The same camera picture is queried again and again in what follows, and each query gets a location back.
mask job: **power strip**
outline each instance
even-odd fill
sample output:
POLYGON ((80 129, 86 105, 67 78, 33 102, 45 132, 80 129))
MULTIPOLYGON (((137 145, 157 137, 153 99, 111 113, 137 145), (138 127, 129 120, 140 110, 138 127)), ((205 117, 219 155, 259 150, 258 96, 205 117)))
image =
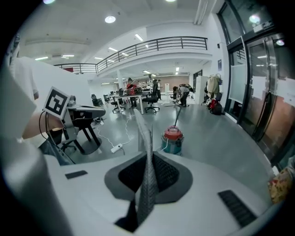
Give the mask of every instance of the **power strip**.
POLYGON ((123 147, 123 145, 120 143, 116 146, 114 146, 112 149, 111 149, 111 152, 112 153, 115 153, 116 151, 118 151, 119 149, 121 149, 123 147))

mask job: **person in red shirt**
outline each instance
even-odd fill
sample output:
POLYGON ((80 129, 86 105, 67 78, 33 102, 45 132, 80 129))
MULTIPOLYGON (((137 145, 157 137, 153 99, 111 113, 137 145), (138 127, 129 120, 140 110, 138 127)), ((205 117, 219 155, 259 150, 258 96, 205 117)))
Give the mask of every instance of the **person in red shirt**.
MULTIPOLYGON (((129 77, 128 83, 127 83, 127 94, 128 95, 135 95, 135 92, 134 92, 135 88, 136 88, 136 85, 132 84, 132 79, 129 77)), ((130 103, 131 103, 131 107, 137 107, 136 97, 130 98, 130 103)))

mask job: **red vacuum lid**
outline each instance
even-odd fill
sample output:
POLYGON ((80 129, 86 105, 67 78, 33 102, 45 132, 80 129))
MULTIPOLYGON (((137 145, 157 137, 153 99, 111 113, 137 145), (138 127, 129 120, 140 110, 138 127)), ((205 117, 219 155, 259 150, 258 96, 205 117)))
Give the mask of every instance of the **red vacuum lid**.
POLYGON ((169 140, 177 140, 182 138, 183 134, 179 130, 177 126, 170 126, 167 130, 165 130, 164 137, 168 138, 169 140))

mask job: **gray floor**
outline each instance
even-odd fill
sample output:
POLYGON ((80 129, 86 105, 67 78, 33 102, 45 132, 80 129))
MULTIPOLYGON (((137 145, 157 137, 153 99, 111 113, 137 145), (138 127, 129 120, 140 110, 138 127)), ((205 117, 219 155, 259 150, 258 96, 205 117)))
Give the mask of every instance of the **gray floor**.
MULTIPOLYGON (((173 125, 177 115, 176 107, 164 107, 160 111, 149 111, 144 114, 148 124, 153 125, 153 149, 159 150, 161 146, 161 133, 173 125)), ((97 125, 100 134, 109 138, 115 145, 128 141, 125 124, 133 113, 126 109, 123 114, 112 113, 114 106, 104 105, 106 114, 103 126, 97 125)), ((267 181, 271 177, 271 168, 266 159, 251 139, 251 137, 237 124, 226 116, 210 114, 205 106, 190 105, 182 109, 177 126, 184 133, 182 156, 213 165, 236 180, 248 186, 262 199, 270 203, 267 181)), ((125 153, 137 151, 137 125, 135 117, 128 122, 128 133, 131 142, 124 145, 125 153)), ((123 151, 111 153, 111 144, 104 138, 99 150, 90 155, 81 155, 76 151, 70 157, 76 163, 93 162, 123 155, 123 151)), ((83 132, 78 135, 79 143, 86 142, 83 132)))

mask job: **balcony railing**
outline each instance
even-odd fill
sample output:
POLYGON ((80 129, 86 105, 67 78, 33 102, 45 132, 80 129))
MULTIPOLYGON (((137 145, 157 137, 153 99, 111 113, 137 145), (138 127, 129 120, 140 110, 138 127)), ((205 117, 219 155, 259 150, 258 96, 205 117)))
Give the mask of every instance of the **balcony railing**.
POLYGON ((68 63, 55 66, 75 74, 97 73, 97 65, 91 63, 68 63))
POLYGON ((124 48, 111 56, 103 59, 97 64, 97 71, 101 71, 111 65, 114 65, 120 61, 128 60, 132 57, 143 55, 146 53, 152 53, 162 50, 171 49, 199 49, 207 50, 207 38, 203 37, 167 37, 153 39, 145 42, 141 42, 130 47, 124 48))
POLYGON ((153 53, 162 50, 171 49, 197 49, 207 50, 207 38, 178 36, 153 39, 141 42, 130 47, 124 48, 111 56, 103 59, 97 64, 90 63, 76 63, 76 64, 59 64, 55 65, 59 68, 72 71, 76 74, 97 73, 105 68, 112 66, 120 61, 128 60, 130 58, 140 56, 146 53, 153 53))

